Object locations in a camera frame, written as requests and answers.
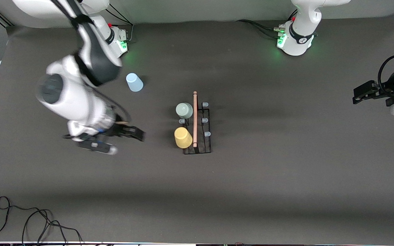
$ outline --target yellow cup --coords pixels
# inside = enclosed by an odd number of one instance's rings
[[[175,143],[179,148],[186,149],[193,143],[193,137],[184,127],[177,128],[174,131]]]

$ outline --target green indicator light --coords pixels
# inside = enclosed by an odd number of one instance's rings
[[[284,35],[283,35],[282,37],[280,37],[279,39],[281,39],[281,40],[278,41],[278,47],[279,47],[279,48],[283,48],[283,46],[284,46],[284,44],[285,44],[285,41],[287,40],[287,35],[284,34]]]
[[[121,47],[123,49],[125,49],[127,47],[126,41],[119,41],[119,43],[121,44]]]

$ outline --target black cable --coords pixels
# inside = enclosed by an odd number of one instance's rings
[[[112,4],[109,4],[119,15],[121,15],[122,16],[122,18],[124,18],[125,20],[127,20],[127,18],[124,16],[124,15],[122,15],[122,13],[121,12],[119,12]]]
[[[389,61],[391,61],[392,59],[394,59],[394,56],[390,56],[389,58],[387,58],[387,60],[385,60],[385,61],[383,62],[383,64],[381,65],[380,70],[378,71],[378,85],[380,86],[381,90],[382,90],[387,96],[389,96],[389,97],[391,97],[391,98],[394,98],[394,96],[393,96],[391,93],[389,93],[389,92],[387,92],[387,91],[384,90],[383,84],[382,84],[382,82],[381,82],[381,76],[382,76],[382,74],[383,74],[383,70],[384,70],[386,64],[387,64]]]
[[[297,9],[295,11],[293,11],[293,13],[291,13],[290,17],[288,17],[287,21],[290,21],[291,18],[293,18],[293,16],[297,14]]]
[[[246,20],[246,19],[242,19],[242,20],[237,20],[237,22],[246,22],[246,23],[250,23],[252,25],[258,26],[262,29],[266,29],[266,30],[273,30],[273,28],[270,27],[266,27],[264,25],[259,24],[258,22],[254,22],[253,20]]]
[[[124,20],[124,19],[122,19],[122,18],[116,16],[114,13],[110,12],[108,9],[106,9],[106,11],[107,11],[109,14],[113,15],[113,16],[114,16],[115,18],[117,18],[118,20],[120,20],[120,21],[122,21],[122,22],[125,22],[125,23],[128,23],[129,25],[131,25],[130,22],[128,22],[127,20]]]
[[[257,22],[254,22],[253,20],[237,20],[237,22],[249,23],[249,24],[251,24],[252,26],[254,26],[256,29],[258,29],[258,31],[260,31],[261,33],[263,33],[264,35],[266,35],[267,37],[277,39],[277,37],[272,36],[272,35],[270,35],[270,34],[268,34],[268,33],[266,33],[266,32],[264,31],[264,30],[266,30],[266,31],[273,30],[272,28],[269,28],[269,27],[266,27],[266,26],[264,26],[264,25],[261,25],[261,24],[259,24],[259,23],[257,23]]]
[[[127,112],[127,110],[122,107],[119,103],[117,103],[116,101],[114,101],[113,99],[111,99],[110,97],[106,96],[105,94],[101,93],[99,90],[92,88],[92,90],[94,90],[94,92],[97,92],[100,96],[102,96],[103,98],[105,98],[106,100],[108,100],[110,103],[114,104],[115,106],[117,106],[119,109],[121,109],[121,111],[125,114],[126,118],[122,119],[122,121],[125,121],[127,123],[130,123],[132,121],[132,117],[130,116],[129,112]]]
[[[20,210],[31,210],[31,209],[35,209],[35,210],[36,210],[36,211],[34,211],[34,212],[28,217],[27,221],[26,221],[25,224],[24,224],[24,228],[23,228],[23,230],[22,230],[22,245],[24,245],[24,235],[25,235],[25,230],[26,230],[26,228],[27,228],[28,222],[29,222],[30,218],[31,218],[33,215],[37,214],[37,213],[39,213],[39,214],[45,219],[44,228],[43,228],[43,230],[42,230],[41,235],[40,235],[39,238],[38,238],[38,245],[39,245],[40,240],[42,239],[43,235],[44,235],[45,232],[47,231],[47,229],[50,228],[51,226],[55,226],[55,227],[58,227],[58,228],[60,229],[61,234],[62,234],[62,237],[63,237],[65,243],[67,243],[67,239],[66,239],[66,237],[65,237],[65,234],[64,234],[64,232],[63,232],[63,229],[75,231],[75,232],[77,233],[78,240],[80,241],[80,245],[81,245],[81,242],[83,241],[83,239],[81,238],[81,235],[80,235],[80,233],[78,232],[78,230],[76,230],[76,229],[74,229],[74,228],[62,226],[62,225],[59,223],[59,221],[57,221],[57,220],[52,220],[52,221],[51,221],[51,220],[49,219],[49,217],[48,217],[48,212],[50,213],[50,216],[51,216],[51,217],[53,216],[53,213],[52,213],[49,209],[38,209],[37,207],[30,207],[30,208],[18,207],[18,206],[16,206],[16,205],[11,205],[10,200],[9,200],[6,196],[0,196],[0,202],[1,202],[2,199],[5,199],[5,200],[7,201],[7,203],[8,203],[8,205],[7,205],[7,207],[1,207],[1,206],[0,206],[0,210],[7,210],[6,217],[5,217],[5,221],[4,221],[3,226],[2,226],[1,229],[0,229],[0,232],[1,232],[1,231],[5,228],[5,226],[7,225],[8,215],[9,215],[9,213],[10,213],[10,209],[11,209],[11,208],[15,207],[15,208],[20,209]]]

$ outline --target wooden dowel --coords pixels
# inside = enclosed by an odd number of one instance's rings
[[[194,131],[193,131],[193,147],[197,147],[197,114],[198,114],[198,106],[197,106],[197,92],[193,94],[194,98]]]

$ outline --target dark gray mat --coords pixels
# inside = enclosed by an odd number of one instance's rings
[[[119,153],[108,156],[61,139],[66,120],[35,98],[46,66],[75,50],[74,31],[11,30],[0,195],[51,209],[86,241],[394,245],[394,117],[383,100],[352,105],[394,55],[394,16],[324,20],[318,32],[289,57],[245,23],[136,26],[121,76],[101,91],[147,140],[111,139]],[[211,104],[214,153],[184,156],[174,107],[194,90]],[[14,210],[0,240],[20,240],[27,216]]]

